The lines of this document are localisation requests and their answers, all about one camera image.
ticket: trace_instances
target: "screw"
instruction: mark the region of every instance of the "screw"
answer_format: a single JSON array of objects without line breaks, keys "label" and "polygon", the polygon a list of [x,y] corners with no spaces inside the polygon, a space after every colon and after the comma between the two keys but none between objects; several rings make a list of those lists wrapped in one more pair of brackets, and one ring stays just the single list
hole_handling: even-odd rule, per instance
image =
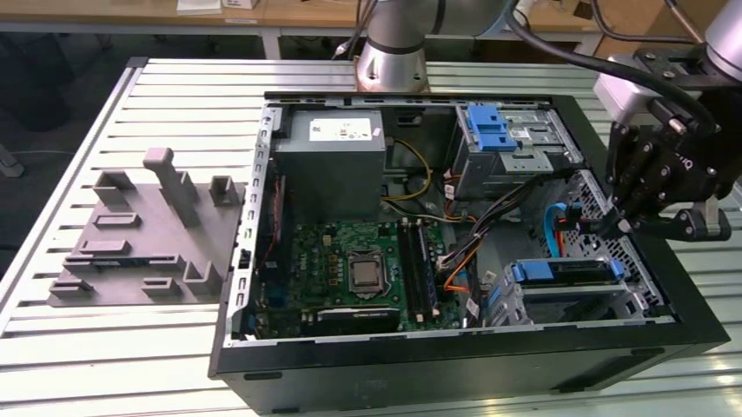
[{"label": "screw", "polygon": [[624,232],[624,233],[630,233],[632,232],[632,224],[626,221],[626,220],[621,220],[618,222],[618,229]]},{"label": "screw", "polygon": [[680,120],[670,119],[669,125],[678,135],[685,135],[688,133],[688,127]]}]

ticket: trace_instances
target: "ram slot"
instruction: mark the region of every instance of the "ram slot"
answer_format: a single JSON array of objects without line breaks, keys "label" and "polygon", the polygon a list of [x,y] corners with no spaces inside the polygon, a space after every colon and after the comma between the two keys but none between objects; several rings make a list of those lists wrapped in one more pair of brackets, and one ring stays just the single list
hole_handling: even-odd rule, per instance
[{"label": "ram slot", "polygon": [[437,283],[436,283],[436,274],[433,269],[433,260],[429,257],[429,244],[426,243],[426,227],[418,221],[418,224],[414,226],[416,233],[418,239],[417,242],[417,250],[416,252],[420,253],[418,263],[420,263],[420,271],[421,277],[424,280],[424,288],[426,291],[426,310],[433,317],[438,317],[438,296],[437,296]]},{"label": "ram slot", "polygon": [[424,322],[432,316],[432,308],[417,231],[418,227],[412,223],[402,221],[397,225],[408,314],[410,320]]}]

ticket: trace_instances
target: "green circuit board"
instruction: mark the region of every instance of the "green circuit board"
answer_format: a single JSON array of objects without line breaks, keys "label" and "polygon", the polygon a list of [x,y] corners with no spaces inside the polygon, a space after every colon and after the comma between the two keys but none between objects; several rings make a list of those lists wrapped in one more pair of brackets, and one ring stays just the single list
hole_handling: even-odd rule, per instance
[{"label": "green circuit board", "polygon": [[[426,248],[433,259],[445,252],[441,227],[426,224]],[[291,280],[286,311],[325,308],[398,308],[398,331],[460,327],[460,307],[454,301],[438,304],[436,320],[417,322],[408,314],[405,277],[400,259],[396,222],[334,222],[297,226],[291,251]],[[354,260],[376,259],[385,273],[385,285],[373,294],[354,292],[350,272]],[[269,317],[274,337],[301,336],[291,314],[274,309]]]}]

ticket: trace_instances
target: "aluminum table surface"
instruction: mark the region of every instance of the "aluminum table surface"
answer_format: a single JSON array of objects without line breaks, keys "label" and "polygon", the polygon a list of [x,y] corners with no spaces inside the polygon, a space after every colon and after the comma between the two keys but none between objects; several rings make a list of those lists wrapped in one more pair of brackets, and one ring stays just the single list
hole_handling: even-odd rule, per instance
[{"label": "aluminum table surface", "polygon": [[[432,63],[436,92],[573,95],[606,139],[596,73],[561,65]],[[171,147],[194,182],[251,178],[266,90],[353,90],[349,63],[153,59],[127,68],[9,273],[0,282],[0,415],[253,415],[207,378],[217,304],[51,308],[49,286],[98,202],[102,169],[142,169],[147,148]],[[739,199],[723,207],[742,228]],[[672,361],[601,393],[478,400],[324,415],[742,414],[742,233],[731,242],[673,243],[733,342]]]}]

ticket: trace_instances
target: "blue plastic bracket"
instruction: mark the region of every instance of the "blue plastic bracket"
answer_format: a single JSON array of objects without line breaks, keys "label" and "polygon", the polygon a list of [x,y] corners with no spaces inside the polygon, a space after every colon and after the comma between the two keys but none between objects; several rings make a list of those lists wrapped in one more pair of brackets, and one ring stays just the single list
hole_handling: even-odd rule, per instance
[{"label": "blue plastic bracket", "polygon": [[518,143],[509,133],[509,121],[494,106],[470,106],[469,124],[482,151],[508,151],[518,148]]}]

